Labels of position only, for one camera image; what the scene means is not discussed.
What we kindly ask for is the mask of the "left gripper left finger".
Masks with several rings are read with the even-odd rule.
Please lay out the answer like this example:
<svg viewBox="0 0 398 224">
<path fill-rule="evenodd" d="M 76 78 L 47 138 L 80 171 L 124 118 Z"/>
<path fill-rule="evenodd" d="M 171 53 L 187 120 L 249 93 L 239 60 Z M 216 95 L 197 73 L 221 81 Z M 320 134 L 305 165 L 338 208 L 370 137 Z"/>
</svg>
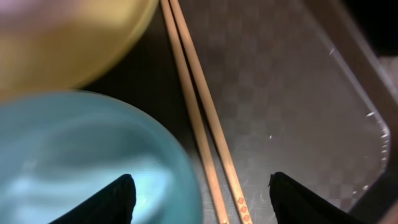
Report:
<svg viewBox="0 0 398 224">
<path fill-rule="evenodd" d="M 124 174 L 51 224 L 130 224 L 135 205 L 134 179 Z"/>
</svg>

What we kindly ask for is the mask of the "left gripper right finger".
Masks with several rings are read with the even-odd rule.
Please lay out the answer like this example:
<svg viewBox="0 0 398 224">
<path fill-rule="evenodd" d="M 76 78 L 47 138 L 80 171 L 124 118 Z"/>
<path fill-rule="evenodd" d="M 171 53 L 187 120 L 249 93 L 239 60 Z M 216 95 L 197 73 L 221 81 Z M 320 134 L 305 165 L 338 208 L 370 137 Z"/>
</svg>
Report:
<svg viewBox="0 0 398 224">
<path fill-rule="evenodd" d="M 363 224 L 283 172 L 271 175 L 269 196 L 278 224 Z"/>
</svg>

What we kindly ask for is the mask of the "light blue bowl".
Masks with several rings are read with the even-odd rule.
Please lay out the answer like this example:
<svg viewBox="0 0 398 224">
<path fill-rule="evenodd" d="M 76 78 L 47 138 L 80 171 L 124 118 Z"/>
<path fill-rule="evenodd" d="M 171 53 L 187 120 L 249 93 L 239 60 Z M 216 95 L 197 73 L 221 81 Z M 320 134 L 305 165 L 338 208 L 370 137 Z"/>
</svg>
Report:
<svg viewBox="0 0 398 224">
<path fill-rule="evenodd" d="M 133 223 L 201 223 L 200 184 L 177 139 L 120 100 L 81 91 L 1 105 L 1 222 L 51 223 L 105 190 Z"/>
</svg>

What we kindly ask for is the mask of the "yellow round plate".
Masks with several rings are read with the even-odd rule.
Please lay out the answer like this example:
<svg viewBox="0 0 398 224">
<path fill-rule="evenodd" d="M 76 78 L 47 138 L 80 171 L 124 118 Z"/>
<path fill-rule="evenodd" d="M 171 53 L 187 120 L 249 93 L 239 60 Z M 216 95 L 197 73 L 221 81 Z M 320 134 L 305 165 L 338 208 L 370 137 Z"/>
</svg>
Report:
<svg viewBox="0 0 398 224">
<path fill-rule="evenodd" d="M 85 86 L 115 66 L 158 0 L 1 0 L 1 101 Z"/>
</svg>

